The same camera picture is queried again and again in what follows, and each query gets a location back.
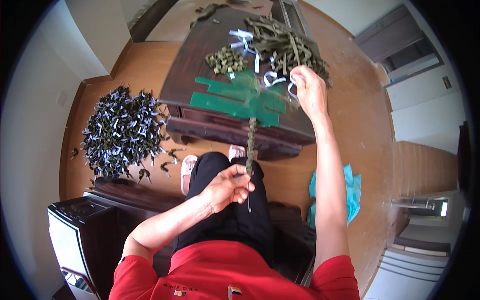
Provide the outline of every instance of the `person's left hand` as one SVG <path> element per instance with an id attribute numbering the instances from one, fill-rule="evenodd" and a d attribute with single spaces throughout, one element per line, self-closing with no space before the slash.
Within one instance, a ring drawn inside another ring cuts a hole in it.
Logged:
<path id="1" fill-rule="evenodd" d="M 210 184 L 200 193 L 212 207 L 212 213 L 219 213 L 230 203 L 244 203 L 248 192 L 253 192 L 255 185 L 250 182 L 247 174 L 247 167 L 233 165 L 221 171 Z"/>

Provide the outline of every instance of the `dark wooden coffee table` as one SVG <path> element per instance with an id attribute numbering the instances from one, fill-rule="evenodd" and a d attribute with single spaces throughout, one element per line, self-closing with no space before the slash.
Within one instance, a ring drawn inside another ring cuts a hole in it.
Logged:
<path id="1" fill-rule="evenodd" d="M 166 103 L 170 112 L 167 132 L 178 144 L 186 145 L 190 138 L 205 139 L 227 144 L 246 146 L 248 120 L 228 116 L 224 113 L 193 107 L 190 105 L 194 92 L 211 95 L 208 86 L 195 82 L 203 77 L 230 83 L 225 75 L 215 75 L 205 63 L 205 56 L 238 40 L 229 35 L 230 30 L 247 30 L 245 17 L 257 15 L 232 8 L 217 10 L 209 20 L 199 22 L 192 28 L 183 43 L 168 73 L 159 99 Z M 249 68 L 253 69 L 255 55 L 248 54 Z M 261 65 L 259 75 L 271 71 L 269 64 Z M 312 123 L 303 110 L 286 107 L 279 114 L 277 127 L 259 127 L 255 144 L 259 160 L 279 160 L 295 157 L 303 146 L 315 143 Z"/>

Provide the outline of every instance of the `teal cloth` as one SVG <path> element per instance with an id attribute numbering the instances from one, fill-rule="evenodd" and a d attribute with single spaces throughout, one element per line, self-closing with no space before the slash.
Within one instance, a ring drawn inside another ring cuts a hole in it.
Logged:
<path id="1" fill-rule="evenodd" d="M 360 211 L 361 174 L 353 176 L 352 167 L 350 164 L 343 167 L 343 172 L 345 173 L 345 184 L 347 185 L 348 226 Z M 312 180 L 308 186 L 310 190 L 310 198 L 315 198 L 316 179 L 317 171 L 313 173 Z M 315 229 L 315 201 L 308 210 L 307 222 L 310 222 L 310 227 Z"/>

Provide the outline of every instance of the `slipper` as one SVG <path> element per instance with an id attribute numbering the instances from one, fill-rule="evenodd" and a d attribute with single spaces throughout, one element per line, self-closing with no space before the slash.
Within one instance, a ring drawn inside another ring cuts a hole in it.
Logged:
<path id="1" fill-rule="evenodd" d="M 190 190 L 190 177 L 198 157 L 189 155 L 181 163 L 181 193 L 186 196 Z"/>
<path id="2" fill-rule="evenodd" d="M 245 157 L 247 156 L 245 152 L 245 147 L 237 146 L 237 145 L 230 145 L 230 149 L 228 151 L 228 160 L 232 162 L 232 159 L 236 157 Z"/>

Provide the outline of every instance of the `green paper strip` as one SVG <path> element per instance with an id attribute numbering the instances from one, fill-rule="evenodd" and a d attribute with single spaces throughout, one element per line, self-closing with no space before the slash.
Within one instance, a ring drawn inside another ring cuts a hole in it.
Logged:
<path id="1" fill-rule="evenodd" d="M 251 70 L 235 73 L 235 79 L 230 80 L 232 84 L 197 77 L 195 82 L 208 85 L 209 93 L 220 96 L 195 92 L 190 105 L 244 120 L 256 117 L 262 127 L 278 126 L 279 113 L 285 113 L 286 109 L 285 102 L 278 99 L 278 95 L 283 93 L 282 86 L 274 85 L 259 94 L 254 85 L 255 75 Z"/>

